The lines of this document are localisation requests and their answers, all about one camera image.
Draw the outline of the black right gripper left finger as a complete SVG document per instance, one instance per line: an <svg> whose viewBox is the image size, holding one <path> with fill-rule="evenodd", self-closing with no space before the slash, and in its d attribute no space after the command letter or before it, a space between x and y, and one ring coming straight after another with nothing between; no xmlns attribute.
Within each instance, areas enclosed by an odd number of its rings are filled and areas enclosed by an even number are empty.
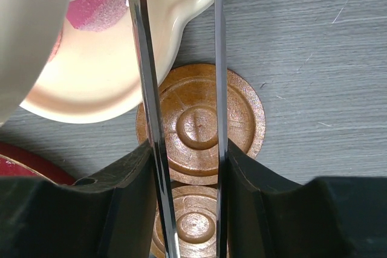
<svg viewBox="0 0 387 258"><path fill-rule="evenodd" d="M148 257L156 205L148 142L72 185L3 177L1 256Z"/></svg>

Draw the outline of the salmon pink swirl roll cake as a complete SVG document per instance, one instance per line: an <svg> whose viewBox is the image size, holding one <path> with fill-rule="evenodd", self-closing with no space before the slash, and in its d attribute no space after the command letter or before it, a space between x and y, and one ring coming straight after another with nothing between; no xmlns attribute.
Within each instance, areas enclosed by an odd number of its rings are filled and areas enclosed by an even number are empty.
<svg viewBox="0 0 387 258"><path fill-rule="evenodd" d="M63 29L61 29L60 33L58 34L56 43L54 44L54 47L51 50L51 54L50 54L50 56L48 58L48 62L51 62L55 58L55 55L57 54L58 49L59 49L60 44L61 44L61 41L62 41L62 35L63 35Z"/></svg>

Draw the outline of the metal serving tongs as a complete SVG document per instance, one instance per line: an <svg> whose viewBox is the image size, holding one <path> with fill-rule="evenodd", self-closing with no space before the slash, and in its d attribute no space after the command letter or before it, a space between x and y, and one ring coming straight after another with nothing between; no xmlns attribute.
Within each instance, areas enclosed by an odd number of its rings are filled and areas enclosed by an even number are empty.
<svg viewBox="0 0 387 258"><path fill-rule="evenodd" d="M218 185L216 204L216 256L227 256L227 64L226 22L224 0L214 0L216 110L218 133ZM155 71L154 51L148 15L147 0L128 0L132 18L137 61L141 78L141 91L146 114L149 142L154 151L157 198L163 230L166 257L179 257L177 223L170 185L164 127Z"/></svg>

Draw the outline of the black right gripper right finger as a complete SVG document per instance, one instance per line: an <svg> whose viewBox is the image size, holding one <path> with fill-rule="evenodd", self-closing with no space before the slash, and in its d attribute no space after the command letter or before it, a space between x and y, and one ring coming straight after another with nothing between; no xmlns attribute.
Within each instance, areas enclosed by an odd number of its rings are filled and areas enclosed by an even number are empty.
<svg viewBox="0 0 387 258"><path fill-rule="evenodd" d="M229 143L230 257L385 257L386 178L290 181Z"/></svg>

